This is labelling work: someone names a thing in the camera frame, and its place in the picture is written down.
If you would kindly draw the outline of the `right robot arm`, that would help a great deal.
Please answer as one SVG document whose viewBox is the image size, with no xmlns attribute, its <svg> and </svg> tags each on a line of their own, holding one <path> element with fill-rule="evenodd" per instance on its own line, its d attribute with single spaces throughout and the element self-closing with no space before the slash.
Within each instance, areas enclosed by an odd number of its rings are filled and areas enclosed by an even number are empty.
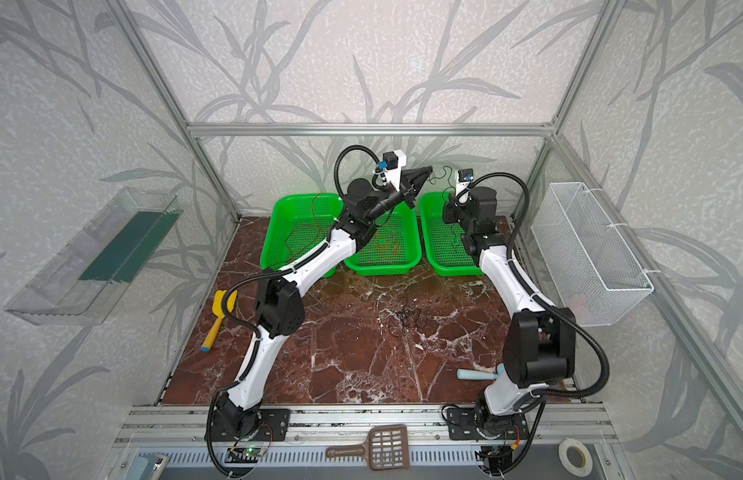
<svg viewBox="0 0 743 480">
<path fill-rule="evenodd" d="M 523 194 L 523 205 L 507 237 L 497 229 L 497 192 L 483 185 L 493 178 L 515 182 Z M 601 392 L 611 378 L 611 364 L 601 344 L 577 324 L 569 308 L 556 306 L 543 295 L 515 258 L 515 243 L 529 204 L 529 188 L 519 176 L 493 172 L 477 177 L 473 170 L 463 169 L 455 174 L 455 192 L 443 207 L 443 222 L 463 230 L 465 252 L 491 280 L 511 314 L 503 344 L 503 373 L 485 388 L 477 403 L 479 417 L 485 420 L 521 414 L 551 397 L 587 398 Z M 575 373 L 579 338 L 595 352 L 599 377 L 583 390 L 554 388 L 553 384 Z"/>
</svg>

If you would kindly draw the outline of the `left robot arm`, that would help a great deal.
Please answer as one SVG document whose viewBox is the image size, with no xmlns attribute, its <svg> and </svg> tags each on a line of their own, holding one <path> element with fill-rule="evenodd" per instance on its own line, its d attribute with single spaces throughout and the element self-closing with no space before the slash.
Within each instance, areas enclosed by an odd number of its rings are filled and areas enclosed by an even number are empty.
<svg viewBox="0 0 743 480">
<path fill-rule="evenodd" d="M 373 178 L 355 178 L 347 187 L 340 182 L 341 163 L 352 152 L 362 152 L 375 164 Z M 342 209 L 317 246 L 297 260 L 277 269 L 268 268 L 228 288 L 222 301 L 223 318 L 252 332 L 249 348 L 234 381 L 213 394 L 206 422 L 206 436 L 213 428 L 234 439 L 251 436 L 258 428 L 258 412 L 265 383 L 275 360 L 291 334 L 305 318 L 303 297 L 329 270 L 361 252 L 373 239 L 377 219 L 393 214 L 395 207 L 415 207 L 415 199 L 433 174 L 431 166 L 408 168 L 407 154 L 393 150 L 378 156 L 363 145 L 341 150 L 333 166 L 333 182 Z M 246 322 L 227 308 L 227 301 L 239 288 L 257 285 L 254 323 Z"/>
</svg>

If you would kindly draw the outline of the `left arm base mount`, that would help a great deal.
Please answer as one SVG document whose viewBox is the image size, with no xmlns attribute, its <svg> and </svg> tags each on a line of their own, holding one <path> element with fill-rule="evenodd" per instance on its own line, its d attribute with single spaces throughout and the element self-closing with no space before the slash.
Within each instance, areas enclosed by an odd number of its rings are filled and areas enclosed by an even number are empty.
<svg viewBox="0 0 743 480">
<path fill-rule="evenodd" d="M 255 409 L 245 413 L 225 413 L 215 409 L 204 439 L 212 443 L 233 440 L 283 442 L 290 414 L 291 411 L 285 408 Z"/>
</svg>

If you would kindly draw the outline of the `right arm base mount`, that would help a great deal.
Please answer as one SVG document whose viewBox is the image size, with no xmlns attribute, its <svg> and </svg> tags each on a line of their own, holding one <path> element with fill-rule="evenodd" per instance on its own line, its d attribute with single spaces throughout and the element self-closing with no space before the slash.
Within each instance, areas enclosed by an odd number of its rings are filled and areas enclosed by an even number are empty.
<svg viewBox="0 0 743 480">
<path fill-rule="evenodd" d="M 445 404 L 441 419 L 449 428 L 450 440 L 521 442 L 529 438 L 529 424 L 523 414 L 496 416 L 479 412 L 477 406 Z"/>
</svg>

